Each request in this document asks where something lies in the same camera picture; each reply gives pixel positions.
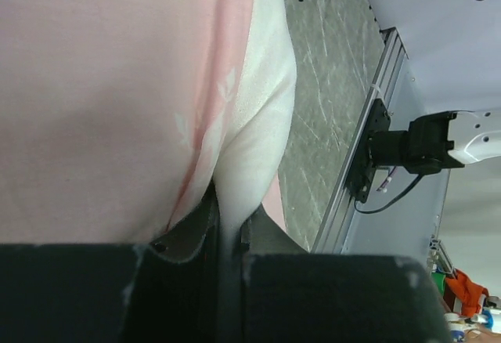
pink cloth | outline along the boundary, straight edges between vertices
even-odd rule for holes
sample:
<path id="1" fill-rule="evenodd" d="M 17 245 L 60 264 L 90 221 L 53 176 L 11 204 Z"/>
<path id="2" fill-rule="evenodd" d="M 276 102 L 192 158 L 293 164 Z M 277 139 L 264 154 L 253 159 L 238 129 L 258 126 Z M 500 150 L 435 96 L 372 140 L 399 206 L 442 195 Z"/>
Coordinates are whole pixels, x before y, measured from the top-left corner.
<path id="1" fill-rule="evenodd" d="M 283 2 L 266 29 L 256 1 L 0 0 L 0 241 L 150 240 L 213 177 L 239 225 L 294 104 Z M 277 37 L 283 51 L 263 62 Z M 256 82 L 263 68 L 272 80 Z"/>

